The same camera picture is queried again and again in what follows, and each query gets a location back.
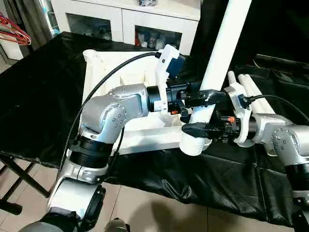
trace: floor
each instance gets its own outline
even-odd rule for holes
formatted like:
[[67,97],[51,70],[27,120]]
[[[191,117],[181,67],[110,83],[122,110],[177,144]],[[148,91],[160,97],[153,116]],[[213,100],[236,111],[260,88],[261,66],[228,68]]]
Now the floor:
[[[9,68],[0,56],[0,73]],[[23,169],[28,162],[17,161]],[[56,169],[45,168],[36,164],[30,175],[50,189],[56,178]],[[15,182],[17,175],[10,170],[0,177],[0,197]],[[292,232],[291,228],[274,226],[206,208],[195,204],[182,204],[153,193],[148,193],[126,186],[104,183],[107,193],[103,210],[92,232],[103,231],[110,219],[123,219],[131,226],[132,232]],[[15,216],[0,210],[0,232],[17,232],[23,226],[39,220],[46,211],[47,199],[22,182],[9,198],[12,203],[23,206],[20,215]]]

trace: white tray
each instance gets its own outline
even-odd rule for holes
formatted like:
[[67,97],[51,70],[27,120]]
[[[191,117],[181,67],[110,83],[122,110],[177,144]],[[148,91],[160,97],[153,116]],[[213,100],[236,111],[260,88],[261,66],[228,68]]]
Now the white tray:
[[[144,52],[96,52],[85,50],[87,62],[83,101],[93,87],[112,69],[124,61]],[[106,94],[120,85],[144,83],[146,87],[156,85],[155,67],[158,59],[145,57],[136,60],[116,72],[104,83],[94,96]],[[179,147],[181,125],[178,115],[161,112],[150,113],[147,117],[136,118],[126,123],[120,154]]]

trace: table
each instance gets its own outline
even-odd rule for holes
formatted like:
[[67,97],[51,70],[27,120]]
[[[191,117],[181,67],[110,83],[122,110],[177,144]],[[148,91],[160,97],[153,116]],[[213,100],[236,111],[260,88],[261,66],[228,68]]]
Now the table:
[[[0,154],[57,168],[72,121],[81,105],[86,62],[82,52],[144,51],[64,32],[0,75]],[[190,58],[180,79],[201,78],[203,60]],[[309,114],[308,82],[278,79],[270,70],[235,67],[249,73],[264,94],[292,100]],[[302,123],[289,108],[270,101],[277,113]],[[284,168],[262,146],[240,148],[213,143],[201,156],[179,149],[120,156],[110,183],[155,192],[183,203],[197,203],[291,226],[293,203]]]

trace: white plastic bracket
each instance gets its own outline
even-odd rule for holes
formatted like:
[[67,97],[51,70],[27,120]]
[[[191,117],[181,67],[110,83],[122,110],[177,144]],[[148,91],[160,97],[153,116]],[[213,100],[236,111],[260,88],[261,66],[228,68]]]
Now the white plastic bracket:
[[[233,76],[234,73],[230,71],[228,75],[230,77],[230,76]],[[247,136],[249,132],[249,120],[250,120],[252,109],[250,106],[248,109],[243,108],[240,105],[240,102],[238,99],[238,96],[241,94],[243,94],[244,96],[247,96],[246,90],[241,84],[239,84],[236,81],[233,81],[230,83],[229,87],[225,88],[225,91],[230,96],[231,101],[234,105],[235,115],[237,118],[240,118],[240,122],[241,122],[240,135],[238,138],[234,139],[234,142],[237,143],[239,146],[245,146],[245,147],[251,146],[252,144],[250,143],[250,140],[247,140]]]
[[160,92],[160,101],[154,102],[154,111],[168,112],[168,97],[166,95],[166,81],[169,77],[167,69],[173,58],[178,59],[180,53],[173,46],[167,44],[163,50],[160,50],[161,57],[155,68],[155,81]]

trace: glass cabinet door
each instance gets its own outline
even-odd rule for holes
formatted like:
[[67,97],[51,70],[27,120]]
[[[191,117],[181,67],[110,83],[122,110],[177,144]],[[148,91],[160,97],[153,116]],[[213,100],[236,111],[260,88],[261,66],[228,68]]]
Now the glass cabinet door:
[[135,26],[135,45],[163,49],[166,44],[170,44],[179,49],[182,33],[160,30],[149,27]]
[[120,8],[75,0],[51,0],[60,31],[123,42]]
[[78,14],[66,13],[71,32],[112,40],[111,21]]
[[170,44],[190,54],[197,21],[125,9],[122,18],[125,43],[156,50]]

